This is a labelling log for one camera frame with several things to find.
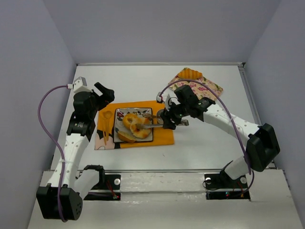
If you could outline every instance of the square plate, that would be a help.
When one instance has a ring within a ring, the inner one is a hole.
[[[122,140],[119,139],[118,136],[118,131],[124,131],[127,132],[129,134],[132,134],[132,132],[127,129],[124,124],[123,124],[123,118],[125,115],[129,114],[129,113],[134,113],[137,114],[139,118],[143,118],[142,114],[146,113],[146,114],[152,114],[153,110],[151,107],[141,107],[141,108],[137,108],[137,107],[128,107],[128,108],[118,108],[115,110],[115,116],[114,116],[114,133],[113,133],[113,142],[114,143],[120,143],[120,142],[124,142]],[[153,128],[151,133],[148,135],[147,138],[145,139],[141,139],[141,138],[136,138],[137,142],[151,142],[153,141]]]

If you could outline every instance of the gray wall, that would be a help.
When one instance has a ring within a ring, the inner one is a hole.
[[[246,65],[263,122],[275,127],[286,172],[305,226],[305,1],[283,0]]]
[[[245,62],[280,0],[44,0],[77,63]]]
[[[37,119],[42,96],[70,82],[75,64],[41,0],[0,1],[0,228],[27,228],[54,144]],[[43,120],[58,134],[68,90],[50,95]]]

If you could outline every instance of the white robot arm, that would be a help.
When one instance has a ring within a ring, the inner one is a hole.
[[[230,114],[232,117],[230,118],[227,112],[215,104],[215,101],[206,97],[199,100],[188,85],[177,88],[174,93],[179,104],[171,102],[166,93],[157,95],[157,102],[166,105],[161,113],[163,128],[176,129],[182,118],[186,116],[210,123],[231,136],[240,138],[241,144],[246,147],[245,155],[249,157],[251,169],[258,172],[262,172],[280,152],[275,131],[271,125],[259,126],[233,114]],[[241,156],[222,169],[219,177],[214,180],[214,187],[226,188],[227,184],[234,183],[235,180],[248,172],[249,166],[244,156]]]
[[[87,87],[83,77],[68,85],[68,89],[73,89],[75,93],[74,112],[69,121],[63,159],[58,162],[46,186],[39,187],[36,192],[45,219],[77,220],[81,213],[82,200],[93,186],[105,182],[102,166],[87,166],[82,175],[76,178],[81,157],[95,129],[94,118],[99,110],[114,100],[113,90],[100,83],[94,86],[102,92],[101,96]]]

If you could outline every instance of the pink floral napkin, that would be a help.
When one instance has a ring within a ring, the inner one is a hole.
[[[168,84],[172,83],[172,82],[175,82],[177,80],[180,80],[181,78],[177,75],[175,76]],[[221,93],[224,91],[222,87],[220,87],[219,85],[215,84],[214,82],[208,80],[207,78],[205,78],[204,76],[203,77],[200,77],[198,79],[196,79],[196,81],[199,81],[201,83],[204,83],[205,85],[207,85],[209,88],[211,88],[215,93],[216,95],[220,96]],[[197,95],[198,99],[202,99],[203,97],[208,97],[210,99],[213,99],[213,100],[216,100],[216,97],[210,92],[208,91],[208,89],[206,89],[205,87],[201,86],[200,84],[198,83],[194,83],[194,82],[178,82],[178,83],[175,83],[173,84],[172,86],[170,86],[170,88],[174,91],[176,90],[178,87],[181,87],[182,85],[189,85],[193,92]]]

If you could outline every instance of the orange placemat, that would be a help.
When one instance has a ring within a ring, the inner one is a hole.
[[[95,150],[105,150],[105,149],[119,149],[119,148],[130,148],[130,147],[143,147],[143,146],[162,146],[162,145],[173,145],[173,131],[170,129],[163,129],[161,127],[154,128],[153,130],[153,141],[152,142],[135,142],[135,143],[114,143],[113,142],[113,132],[114,132],[114,113],[118,108],[127,107],[151,107],[152,114],[157,115],[157,112],[164,109],[164,104],[159,104],[156,101],[142,101],[142,102],[132,102],[132,103],[120,103],[120,104],[109,104],[104,109],[99,111],[99,118],[97,123],[97,133],[95,137]],[[113,118],[109,121],[109,127],[111,132],[109,133],[109,139],[107,145],[104,144],[103,132],[102,132],[102,113],[105,111],[111,111],[113,113]]]

